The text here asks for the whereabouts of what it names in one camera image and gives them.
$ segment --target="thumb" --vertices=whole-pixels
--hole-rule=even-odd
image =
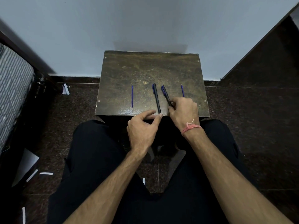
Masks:
[[[163,116],[162,113],[157,115],[151,125],[156,125],[158,127],[161,122],[162,116]]]
[[[174,111],[175,111],[174,108],[171,107],[171,106],[168,106],[168,110],[169,110],[170,116],[172,116],[174,114]]]

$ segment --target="red thread bracelet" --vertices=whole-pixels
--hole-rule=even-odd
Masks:
[[[191,129],[197,128],[197,127],[201,127],[200,125],[192,124],[193,121],[194,121],[194,119],[192,120],[191,123],[186,123],[186,127],[181,131],[182,135],[183,135],[183,133],[185,133],[188,130],[191,130]]]

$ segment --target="forearm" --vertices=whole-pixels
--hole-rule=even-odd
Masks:
[[[230,223],[291,223],[215,147],[202,128],[185,133]]]
[[[129,152],[118,168],[71,214],[64,224],[111,223],[141,161],[142,157]]]

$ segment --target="pen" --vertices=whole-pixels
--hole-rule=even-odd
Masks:
[[[184,94],[184,89],[183,89],[183,86],[182,86],[182,84],[181,84],[181,89],[182,89],[183,97],[185,97],[185,94]]]
[[[161,109],[160,109],[160,104],[159,104],[159,99],[158,99],[158,92],[157,92],[157,88],[156,88],[156,84],[154,83],[152,85],[152,91],[154,92],[155,98],[156,98],[156,103],[157,103],[157,108],[158,108],[158,113],[161,113]]]
[[[166,91],[164,85],[161,86],[161,90],[162,90],[164,96],[166,97],[166,100],[167,100],[167,102],[168,102],[168,105],[171,106],[171,107],[173,107],[173,105],[171,104],[171,102],[170,102],[170,100],[169,100],[169,96],[168,96],[168,94],[167,94],[167,91]]]
[[[132,106],[132,113],[133,113],[133,85],[132,85],[132,101],[131,101],[131,106]]]

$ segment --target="pen clip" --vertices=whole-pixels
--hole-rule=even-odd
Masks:
[[[161,86],[161,90],[163,92],[163,94],[166,96],[165,90],[164,90],[164,86]]]

